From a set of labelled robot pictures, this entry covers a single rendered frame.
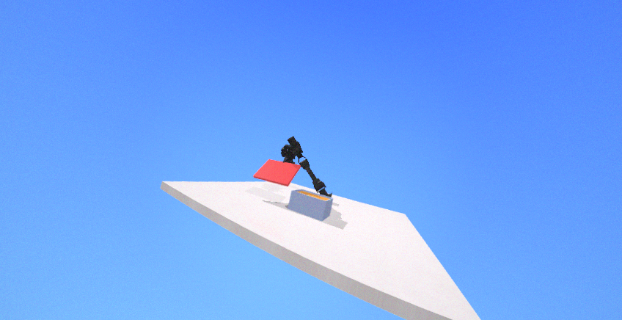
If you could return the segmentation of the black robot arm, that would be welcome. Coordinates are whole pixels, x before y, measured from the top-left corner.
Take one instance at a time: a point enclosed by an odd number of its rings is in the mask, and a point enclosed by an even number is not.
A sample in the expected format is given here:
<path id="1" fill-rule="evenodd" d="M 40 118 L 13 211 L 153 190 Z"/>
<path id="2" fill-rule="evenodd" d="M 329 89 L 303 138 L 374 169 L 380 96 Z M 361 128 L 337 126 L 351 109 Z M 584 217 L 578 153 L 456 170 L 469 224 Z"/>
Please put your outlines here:
<path id="1" fill-rule="evenodd" d="M 301 153 L 303 153 L 303 150 L 301 149 L 301 145 L 298 141 L 296 141 L 295 137 L 290 137 L 289 139 L 287 139 L 287 141 L 289 142 L 290 145 L 293 146 L 293 148 L 297 149 L 299 154 L 297 156 L 298 158 L 298 163 L 299 163 L 299 159 L 304 157 Z M 285 152 L 287 152 L 288 150 L 284 150 L 284 147 L 282 147 L 281 149 L 281 155 L 282 157 L 285 157 Z M 301 167 L 303 168 L 303 170 L 306 170 L 307 173 L 309 174 L 309 176 L 312 179 L 312 184 L 314 186 L 314 189 L 317 190 L 316 192 L 319 192 L 320 194 L 323 195 L 329 195 L 328 192 L 325 190 L 326 185 L 324 184 L 324 182 L 322 182 L 319 178 L 316 178 L 314 173 L 312 172 L 312 170 L 310 169 L 310 165 L 309 162 L 307 160 L 306 157 L 304 157 L 305 160 L 300 162 Z M 325 188 L 324 188 L 325 187 Z"/>

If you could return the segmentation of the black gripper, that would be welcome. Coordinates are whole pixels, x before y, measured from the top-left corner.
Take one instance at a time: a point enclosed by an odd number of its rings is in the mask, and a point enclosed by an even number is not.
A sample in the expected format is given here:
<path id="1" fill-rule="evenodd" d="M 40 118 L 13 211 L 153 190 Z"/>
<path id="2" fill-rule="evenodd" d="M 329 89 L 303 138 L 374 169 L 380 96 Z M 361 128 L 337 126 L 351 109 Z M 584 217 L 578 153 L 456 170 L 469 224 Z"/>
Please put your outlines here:
<path id="1" fill-rule="evenodd" d="M 298 156 L 299 152 L 297 149 L 293 148 L 292 145 L 284 145 L 284 150 L 288 150 L 287 152 L 285 152 L 285 157 L 283 159 L 283 163 L 287 162 L 287 163 L 291 163 L 291 164 L 296 164 L 295 162 L 293 162 L 293 159 L 296 158 L 296 156 Z"/>

